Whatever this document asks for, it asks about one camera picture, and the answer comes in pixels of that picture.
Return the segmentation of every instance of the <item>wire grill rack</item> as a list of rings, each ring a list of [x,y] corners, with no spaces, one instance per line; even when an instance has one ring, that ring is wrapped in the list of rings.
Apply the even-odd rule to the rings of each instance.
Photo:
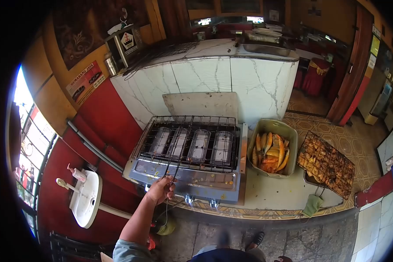
[[[311,131],[298,152],[297,164],[345,200],[352,190],[355,165],[345,155]]]
[[[133,159],[230,173],[237,168],[240,128],[233,117],[152,117]]]

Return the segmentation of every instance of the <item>sink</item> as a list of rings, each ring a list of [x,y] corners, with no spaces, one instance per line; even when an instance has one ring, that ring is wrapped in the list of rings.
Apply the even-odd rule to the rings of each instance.
[[[70,209],[80,227],[89,228],[99,209],[102,194],[102,178],[93,171],[82,170],[87,176],[85,183],[77,180],[75,188],[80,193],[73,191],[70,200]]]

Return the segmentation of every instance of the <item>soap dispenser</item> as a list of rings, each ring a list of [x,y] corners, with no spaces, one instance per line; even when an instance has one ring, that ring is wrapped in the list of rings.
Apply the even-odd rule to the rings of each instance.
[[[72,169],[70,168],[70,163],[67,166],[67,169],[70,170],[73,173],[73,176],[80,182],[84,183],[86,182],[87,176],[85,174],[83,174],[81,171],[79,171],[78,169]]]

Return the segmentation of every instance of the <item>green cloth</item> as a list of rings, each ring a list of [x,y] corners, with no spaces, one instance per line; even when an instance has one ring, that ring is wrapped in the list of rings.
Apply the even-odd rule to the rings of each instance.
[[[314,194],[310,194],[309,198],[307,199],[307,203],[304,207],[303,210],[303,215],[306,215],[308,217],[312,217],[317,211],[319,211],[319,208],[323,204],[323,199],[320,196],[316,196]]]

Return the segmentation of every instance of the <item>sign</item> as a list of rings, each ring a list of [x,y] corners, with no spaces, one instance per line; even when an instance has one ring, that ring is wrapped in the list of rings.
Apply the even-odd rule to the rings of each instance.
[[[73,100],[81,106],[104,80],[105,76],[98,63],[94,61],[76,76],[66,89]]]
[[[375,34],[378,37],[378,39],[381,38],[381,33],[374,24],[372,24],[372,33]]]
[[[125,32],[121,38],[121,43],[124,46],[125,50],[130,49],[134,46],[134,36],[132,34],[129,34],[128,32]]]
[[[371,69],[374,69],[376,65],[377,57],[375,57],[373,54],[370,54],[370,59],[368,60],[368,66],[371,67]]]
[[[372,43],[371,43],[371,53],[377,56],[379,47],[380,47],[380,40],[375,35],[373,35]]]

